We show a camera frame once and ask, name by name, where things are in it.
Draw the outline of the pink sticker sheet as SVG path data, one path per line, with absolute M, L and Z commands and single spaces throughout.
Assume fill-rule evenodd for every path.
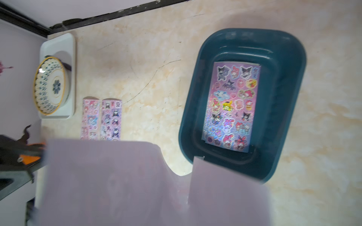
M 82 107 L 81 140 L 99 139 L 100 100 L 84 98 Z

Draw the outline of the teal plastic storage box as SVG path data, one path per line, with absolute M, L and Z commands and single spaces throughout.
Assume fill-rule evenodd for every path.
M 208 93 L 215 62 L 261 66 L 248 153 L 202 140 Z M 202 44 L 179 130 L 180 149 L 195 157 L 267 182 L 274 174 L 286 139 L 306 65 L 306 52 L 293 35 L 277 30 L 228 28 Z

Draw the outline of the character sticker sheet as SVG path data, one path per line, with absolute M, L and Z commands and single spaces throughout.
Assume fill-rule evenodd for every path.
M 159 146 L 54 139 L 46 151 L 39 226 L 270 226 L 269 191 L 195 158 L 178 176 Z
M 120 140 L 122 100 L 104 99 L 101 106 L 101 140 Z

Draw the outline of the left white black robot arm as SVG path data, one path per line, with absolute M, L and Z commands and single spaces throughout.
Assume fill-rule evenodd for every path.
M 43 166 L 45 145 L 28 143 L 29 128 L 18 140 L 1 135 L 2 226 L 24 226 L 34 210 L 35 172 Z

